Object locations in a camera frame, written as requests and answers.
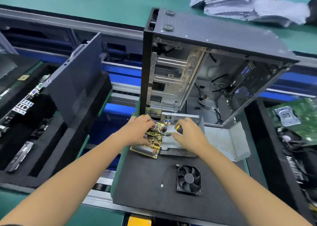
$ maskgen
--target cooling fan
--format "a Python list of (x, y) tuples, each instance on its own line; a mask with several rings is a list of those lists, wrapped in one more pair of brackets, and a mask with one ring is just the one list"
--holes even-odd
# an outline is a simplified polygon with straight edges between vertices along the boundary
[(201, 195), (200, 168), (180, 165), (177, 173), (177, 191)]

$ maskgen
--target screwdriver handle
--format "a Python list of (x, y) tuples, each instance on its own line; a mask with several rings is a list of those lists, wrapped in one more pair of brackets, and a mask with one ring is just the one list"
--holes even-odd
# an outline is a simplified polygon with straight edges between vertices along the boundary
[(183, 134), (183, 128), (182, 128), (181, 125), (178, 125), (178, 126), (176, 127), (176, 132), (178, 132), (178, 133), (180, 133), (180, 134)]

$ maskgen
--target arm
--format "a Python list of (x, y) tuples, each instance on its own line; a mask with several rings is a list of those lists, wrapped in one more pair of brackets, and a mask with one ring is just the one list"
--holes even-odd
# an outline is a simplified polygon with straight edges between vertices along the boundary
[(148, 115), (132, 117), (119, 131), (42, 184), (7, 214), (0, 225), (65, 225), (124, 146), (148, 144), (143, 135), (152, 126), (155, 123)]
[(172, 136), (183, 147), (196, 153), (216, 175), (233, 203), (251, 226), (311, 226), (296, 211), (248, 176), (215, 147), (189, 118), (179, 120), (183, 135)]

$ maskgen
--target circuit board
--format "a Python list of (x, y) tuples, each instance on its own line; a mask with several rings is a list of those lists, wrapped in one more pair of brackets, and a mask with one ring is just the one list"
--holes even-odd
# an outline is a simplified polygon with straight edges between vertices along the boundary
[(299, 124), (287, 126), (286, 128), (306, 139), (307, 146), (317, 145), (317, 105), (314, 101), (311, 98), (301, 98), (268, 108), (267, 110), (275, 128), (283, 127), (280, 118), (276, 114), (276, 109), (285, 106), (290, 106), (296, 117), (300, 120)]
[[(164, 134), (163, 128), (165, 128), (166, 125), (158, 122), (155, 122), (155, 124), (155, 130), (160, 132), (161, 134)], [(159, 155), (162, 137), (163, 136), (158, 136), (157, 133), (149, 130), (145, 133), (145, 138), (148, 139), (149, 145), (131, 146), (130, 150), (156, 159)]]

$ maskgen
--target fan blade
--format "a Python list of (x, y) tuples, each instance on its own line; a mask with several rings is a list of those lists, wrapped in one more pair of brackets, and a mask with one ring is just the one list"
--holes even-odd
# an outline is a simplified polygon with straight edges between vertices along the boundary
[(191, 188), (189, 187), (189, 184), (188, 183), (184, 183), (182, 188), (186, 191), (186, 192), (190, 192), (191, 191)]
[(183, 168), (186, 170), (187, 173), (191, 173), (190, 169), (186, 166), (183, 166)]
[(196, 169), (193, 167), (192, 168), (192, 172), (191, 172), (192, 176), (196, 177), (197, 173), (196, 173)]
[(178, 172), (178, 176), (185, 176), (186, 175), (186, 171), (184, 169), (180, 169), (180, 171)]
[(178, 183), (183, 186), (183, 184), (185, 183), (185, 179), (183, 177), (179, 177), (178, 178)]
[(196, 192), (199, 189), (199, 186), (192, 183), (192, 184), (189, 184), (189, 188), (190, 188), (191, 192)]
[(199, 182), (200, 182), (200, 176), (194, 177), (194, 183), (196, 185), (199, 185)]

